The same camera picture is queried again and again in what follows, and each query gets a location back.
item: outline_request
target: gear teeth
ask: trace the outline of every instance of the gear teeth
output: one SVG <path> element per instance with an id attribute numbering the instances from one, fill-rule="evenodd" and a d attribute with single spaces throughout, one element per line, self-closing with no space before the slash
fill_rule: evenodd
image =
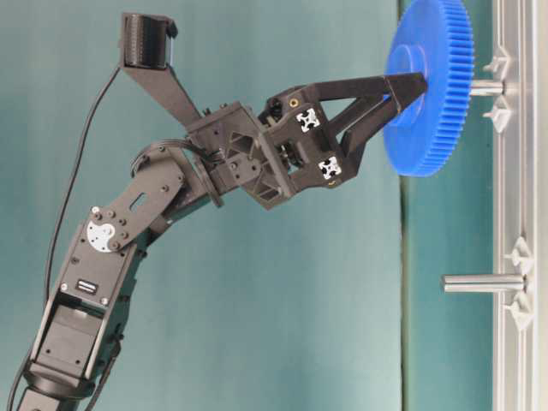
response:
<path id="1" fill-rule="evenodd" d="M 461 0 L 440 0 L 440 3 L 448 28 L 449 81 L 430 150 L 417 169 L 417 174 L 422 176 L 431 176 L 440 170 L 455 150 L 466 120 L 474 77 L 474 38 L 468 13 Z"/>

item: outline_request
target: mounting plate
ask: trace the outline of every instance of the mounting plate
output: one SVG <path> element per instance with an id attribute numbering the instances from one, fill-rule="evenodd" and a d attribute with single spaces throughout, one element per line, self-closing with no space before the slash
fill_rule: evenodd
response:
<path id="1" fill-rule="evenodd" d="M 548 142 L 541 138 L 548 129 L 547 13 L 544 0 L 493 0 L 494 57 L 487 69 L 505 82 L 495 106 L 509 113 L 494 131 L 494 272 L 520 269 L 508 256 L 521 237 L 532 254 L 519 296 L 524 308 L 516 295 L 494 295 L 495 411 L 548 406 Z"/>

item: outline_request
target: end effector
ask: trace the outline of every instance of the end effector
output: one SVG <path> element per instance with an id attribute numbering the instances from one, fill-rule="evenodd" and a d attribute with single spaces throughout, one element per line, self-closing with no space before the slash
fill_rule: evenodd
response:
<path id="1" fill-rule="evenodd" d="M 366 143 L 427 85 L 421 73 L 294 86 L 268 98 L 258 115 L 240 103 L 203 116 L 170 66 L 175 23 L 156 15 L 122 15 L 121 68 L 188 131 L 218 194 L 244 188 L 266 209 L 306 188 L 335 188 L 355 177 Z M 328 119 L 322 102 L 352 98 Z"/>

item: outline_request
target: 3d printed part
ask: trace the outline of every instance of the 3d printed part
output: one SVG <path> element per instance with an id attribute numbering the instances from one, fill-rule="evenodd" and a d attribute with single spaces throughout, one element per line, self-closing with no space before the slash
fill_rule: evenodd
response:
<path id="1" fill-rule="evenodd" d="M 431 176 L 455 149 L 474 76 L 472 27 L 461 0 L 415 0 L 392 40 L 386 74 L 422 72 L 428 91 L 384 128 L 396 171 Z"/>

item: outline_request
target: arm segment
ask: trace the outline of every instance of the arm segment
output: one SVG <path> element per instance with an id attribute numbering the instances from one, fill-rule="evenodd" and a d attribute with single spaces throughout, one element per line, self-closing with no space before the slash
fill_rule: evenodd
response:
<path id="1" fill-rule="evenodd" d="M 292 87 L 254 115 L 236 102 L 201 116 L 167 63 L 174 22 L 122 16 L 121 69 L 188 131 L 134 160 L 133 180 L 95 206 L 72 240 L 25 369 L 20 411 L 72 411 L 97 389 L 120 351 L 134 275 L 175 221 L 242 187 L 270 209 L 306 188 L 335 188 L 358 173 L 366 143 L 425 90 L 422 74 Z M 324 101 L 353 98 L 328 119 Z M 193 152 L 194 163 L 182 149 Z"/>

